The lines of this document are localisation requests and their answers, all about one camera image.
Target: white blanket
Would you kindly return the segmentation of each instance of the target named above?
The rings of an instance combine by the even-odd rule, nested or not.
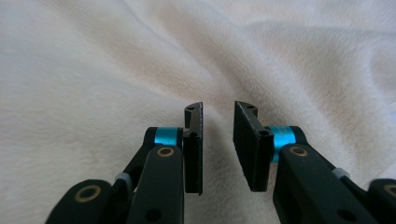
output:
[[[0,222],[114,183],[147,127],[183,127],[199,101],[204,194],[185,223],[278,223],[276,166],[252,193],[236,157],[235,100],[300,126],[365,189],[396,178],[395,71],[395,1],[1,1]]]

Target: screw hole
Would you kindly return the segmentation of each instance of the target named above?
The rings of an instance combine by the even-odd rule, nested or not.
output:
[[[305,149],[301,148],[301,147],[291,147],[290,148],[290,152],[292,154],[294,154],[295,156],[304,157],[304,156],[308,155],[308,152]]]
[[[358,220],[352,212],[345,209],[338,209],[337,214],[338,216],[349,222],[355,222]]]
[[[162,147],[157,150],[157,155],[159,157],[170,157],[174,154],[174,150],[170,147]]]
[[[89,202],[89,201],[95,199],[97,196],[99,196],[100,191],[101,191],[101,188],[97,185],[86,186],[86,187],[80,189],[76,193],[75,200],[78,203]]]
[[[396,198],[396,185],[387,184],[384,186],[385,191]]]
[[[151,209],[146,213],[146,220],[148,222],[155,222],[161,218],[161,211],[158,209]]]

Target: black bracket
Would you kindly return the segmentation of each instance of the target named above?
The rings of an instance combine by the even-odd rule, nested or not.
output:
[[[273,201],[282,224],[396,223],[396,180],[374,180],[365,191],[315,151],[299,127],[262,127],[257,115],[256,106],[235,102],[233,141],[252,191],[266,190],[278,154]]]
[[[184,116],[184,129],[148,128],[113,186],[86,180],[72,187],[47,223],[183,223],[184,188],[203,192],[203,104],[187,106]]]

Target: blue spacer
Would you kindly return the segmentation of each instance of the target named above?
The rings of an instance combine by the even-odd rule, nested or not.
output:
[[[278,162],[280,149],[287,145],[296,143],[296,137],[290,126],[269,126],[274,134],[275,153],[272,162]]]
[[[177,128],[157,128],[155,133],[155,144],[177,146]]]

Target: blue ring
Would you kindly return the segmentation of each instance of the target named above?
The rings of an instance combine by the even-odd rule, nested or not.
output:
[[[290,126],[269,126],[269,128],[274,134],[275,153],[273,162],[278,162],[280,149],[287,144],[296,143],[296,137]]]
[[[167,146],[177,146],[177,128],[157,128],[155,133],[155,144],[167,145]]]

